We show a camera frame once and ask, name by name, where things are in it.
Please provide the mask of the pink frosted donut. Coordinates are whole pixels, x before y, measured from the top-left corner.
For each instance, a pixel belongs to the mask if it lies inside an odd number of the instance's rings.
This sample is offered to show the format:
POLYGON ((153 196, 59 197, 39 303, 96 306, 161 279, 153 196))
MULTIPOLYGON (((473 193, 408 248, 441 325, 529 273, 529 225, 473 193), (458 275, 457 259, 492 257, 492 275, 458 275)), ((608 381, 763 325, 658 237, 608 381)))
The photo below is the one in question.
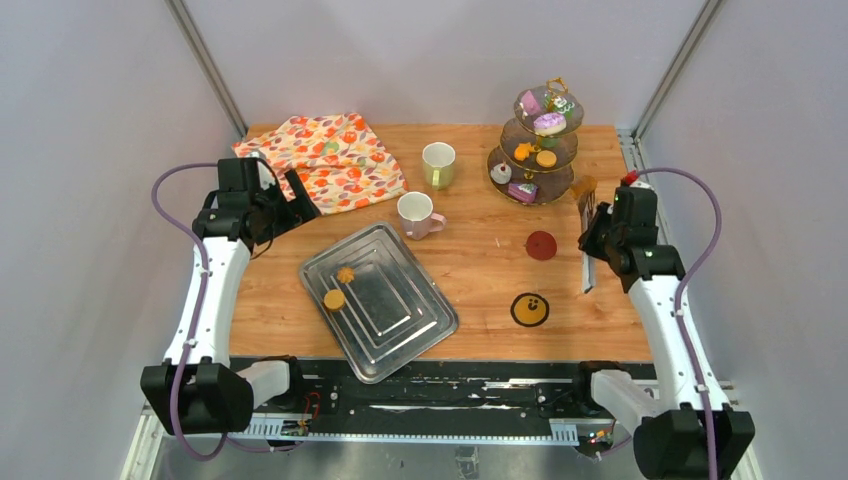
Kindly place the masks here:
POLYGON ((567 119, 559 112, 548 112, 539 115, 533 122, 533 131, 538 136, 554 137, 567 129, 567 119))

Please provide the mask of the brown bread roll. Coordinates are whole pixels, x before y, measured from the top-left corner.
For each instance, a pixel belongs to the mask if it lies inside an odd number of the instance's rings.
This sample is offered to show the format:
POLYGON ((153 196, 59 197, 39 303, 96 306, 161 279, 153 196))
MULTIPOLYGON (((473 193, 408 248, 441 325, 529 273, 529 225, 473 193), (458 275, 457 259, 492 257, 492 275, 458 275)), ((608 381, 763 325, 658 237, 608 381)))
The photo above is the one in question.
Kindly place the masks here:
POLYGON ((585 196, 591 196, 594 194, 597 188, 597 180, 590 175, 580 176, 576 178, 570 188, 569 192, 571 197, 575 201, 579 201, 581 198, 585 196))

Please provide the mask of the orange fish-shaped cookie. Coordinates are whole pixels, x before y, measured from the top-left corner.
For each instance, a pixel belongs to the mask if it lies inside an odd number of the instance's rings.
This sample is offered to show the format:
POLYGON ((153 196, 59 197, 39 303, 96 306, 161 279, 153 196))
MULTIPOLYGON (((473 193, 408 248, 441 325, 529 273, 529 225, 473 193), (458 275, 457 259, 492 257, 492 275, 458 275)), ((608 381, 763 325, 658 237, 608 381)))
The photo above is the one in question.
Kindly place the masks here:
POLYGON ((524 162, 533 153, 536 152, 536 146, 532 143, 519 143, 513 150, 513 159, 516 162, 524 162))

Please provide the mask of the round yellow cracker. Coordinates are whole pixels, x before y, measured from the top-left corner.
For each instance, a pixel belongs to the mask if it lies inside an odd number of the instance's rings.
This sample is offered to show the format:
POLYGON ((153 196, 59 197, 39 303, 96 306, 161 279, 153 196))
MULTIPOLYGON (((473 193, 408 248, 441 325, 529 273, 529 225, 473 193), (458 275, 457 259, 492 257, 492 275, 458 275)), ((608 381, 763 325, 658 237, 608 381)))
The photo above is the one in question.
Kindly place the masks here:
POLYGON ((342 290, 331 289, 323 296, 322 303, 328 311, 336 312, 346 306, 347 300, 342 290))
POLYGON ((550 150, 541 150, 536 154, 536 164, 545 169, 550 169, 556 166, 558 161, 557 155, 550 150))

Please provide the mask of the purple cake slice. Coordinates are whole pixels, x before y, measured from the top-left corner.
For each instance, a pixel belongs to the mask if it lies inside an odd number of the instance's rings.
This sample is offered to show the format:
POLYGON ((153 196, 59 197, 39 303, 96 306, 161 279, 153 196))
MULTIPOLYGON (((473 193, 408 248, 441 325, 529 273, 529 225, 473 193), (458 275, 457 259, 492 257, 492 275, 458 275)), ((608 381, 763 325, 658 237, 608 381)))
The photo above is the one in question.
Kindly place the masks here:
POLYGON ((512 182, 508 185, 507 195, 523 204, 533 204, 539 187, 532 182, 512 182))

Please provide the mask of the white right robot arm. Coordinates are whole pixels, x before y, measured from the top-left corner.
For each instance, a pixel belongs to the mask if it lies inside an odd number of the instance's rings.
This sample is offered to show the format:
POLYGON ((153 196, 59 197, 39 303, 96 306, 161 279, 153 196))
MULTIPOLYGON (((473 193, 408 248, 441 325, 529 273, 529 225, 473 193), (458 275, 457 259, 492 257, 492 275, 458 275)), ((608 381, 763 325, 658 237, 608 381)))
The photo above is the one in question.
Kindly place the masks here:
POLYGON ((678 250, 658 241, 658 197, 645 182, 624 182, 598 204, 579 248, 606 263, 638 313, 659 393, 649 395, 611 361, 583 365, 574 408, 606 410, 630 435, 647 479, 729 479, 755 436, 750 413, 735 409, 711 369, 688 302, 678 250))

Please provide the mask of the white coconut cherry cake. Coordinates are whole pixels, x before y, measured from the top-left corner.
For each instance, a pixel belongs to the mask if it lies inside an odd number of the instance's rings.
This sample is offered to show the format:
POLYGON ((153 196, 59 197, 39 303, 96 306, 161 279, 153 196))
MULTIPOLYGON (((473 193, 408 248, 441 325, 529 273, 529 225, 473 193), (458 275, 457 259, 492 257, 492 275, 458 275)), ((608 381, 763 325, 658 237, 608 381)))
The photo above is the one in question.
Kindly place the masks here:
POLYGON ((508 185, 512 178, 511 167, 504 162, 495 164, 489 172, 491 180, 497 185, 508 185))

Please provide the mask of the silver metal tray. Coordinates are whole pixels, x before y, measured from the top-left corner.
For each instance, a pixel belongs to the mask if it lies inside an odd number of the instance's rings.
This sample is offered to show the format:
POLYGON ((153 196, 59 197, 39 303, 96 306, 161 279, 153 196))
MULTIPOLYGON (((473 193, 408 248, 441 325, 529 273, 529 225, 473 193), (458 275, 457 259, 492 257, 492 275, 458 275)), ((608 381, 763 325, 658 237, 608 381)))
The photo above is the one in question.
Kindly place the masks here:
POLYGON ((459 315, 391 224, 377 222, 313 255, 299 278, 334 335, 355 376, 379 383, 418 358, 459 326, 459 315), (355 279, 336 279, 352 267, 355 279), (340 289, 346 306, 324 308, 340 289))

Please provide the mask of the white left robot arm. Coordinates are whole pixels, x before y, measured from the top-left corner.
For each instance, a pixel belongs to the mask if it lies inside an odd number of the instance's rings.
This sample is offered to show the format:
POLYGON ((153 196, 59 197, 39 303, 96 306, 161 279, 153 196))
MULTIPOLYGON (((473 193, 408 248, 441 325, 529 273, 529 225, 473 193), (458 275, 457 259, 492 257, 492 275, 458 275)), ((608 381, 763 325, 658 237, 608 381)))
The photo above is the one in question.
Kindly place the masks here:
POLYGON ((225 158, 211 166, 218 185, 190 224, 164 209, 159 190, 194 164, 165 172, 151 189, 156 212, 192 243, 191 280, 175 334, 162 361, 145 367, 140 378, 148 404, 174 436, 242 432, 263 405, 293 413, 306 400, 295 357, 260 358, 236 371, 230 334, 249 262, 280 235, 316 219, 317 207, 296 173, 278 176, 258 156, 225 158))

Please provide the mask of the green kiwi cake slice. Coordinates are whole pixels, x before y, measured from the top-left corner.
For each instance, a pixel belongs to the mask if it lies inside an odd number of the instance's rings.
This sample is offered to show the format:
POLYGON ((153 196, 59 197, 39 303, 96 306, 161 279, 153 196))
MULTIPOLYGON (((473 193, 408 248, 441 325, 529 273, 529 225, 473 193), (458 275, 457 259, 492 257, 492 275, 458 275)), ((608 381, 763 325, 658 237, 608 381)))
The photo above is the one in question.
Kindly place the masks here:
POLYGON ((570 118, 576 103, 569 100, 566 95, 547 93, 545 95, 545 106, 548 113, 558 113, 565 118, 570 118))

